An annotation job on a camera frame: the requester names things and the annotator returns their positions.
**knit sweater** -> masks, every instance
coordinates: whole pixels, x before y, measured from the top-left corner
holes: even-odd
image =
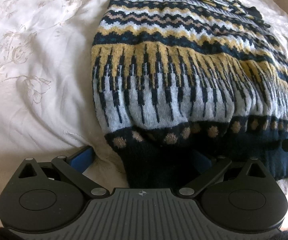
[[[110,1],[93,100],[131,187],[183,186],[192,149],[288,177],[288,61],[269,28],[238,0]]]

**triangular cutout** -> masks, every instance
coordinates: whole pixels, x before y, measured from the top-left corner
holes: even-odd
[[[251,176],[251,177],[258,177],[258,178],[265,178],[265,174],[263,173],[263,171],[261,170],[261,168],[259,167],[258,164],[253,163],[251,165],[251,168],[247,174],[247,176]]]
[[[19,178],[20,179],[23,179],[23,178],[29,178],[29,177],[34,177],[36,176],[36,172],[33,168],[33,166],[31,165],[31,163],[27,163],[25,165],[25,167],[23,168],[21,174],[19,175]]]

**circular cap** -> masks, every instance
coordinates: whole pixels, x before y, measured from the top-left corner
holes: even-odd
[[[238,189],[229,194],[228,199],[233,206],[244,210],[256,210],[265,204],[263,194],[252,189]]]
[[[94,196],[102,196],[106,193],[106,189],[104,189],[102,187],[96,187],[96,188],[92,189],[91,193]]]
[[[20,197],[21,206],[32,211],[49,208],[54,205],[55,202],[56,195],[46,189],[31,190]]]
[[[179,190],[179,193],[184,196],[191,196],[194,194],[194,190],[190,187],[183,187]]]

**bed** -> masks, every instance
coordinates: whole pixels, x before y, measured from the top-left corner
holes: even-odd
[[[288,15],[272,0],[256,6],[288,58]],[[92,145],[84,173],[109,190],[127,187],[93,102],[91,45],[109,0],[0,0],[0,193],[25,157],[39,162]],[[288,179],[278,182],[288,194]]]

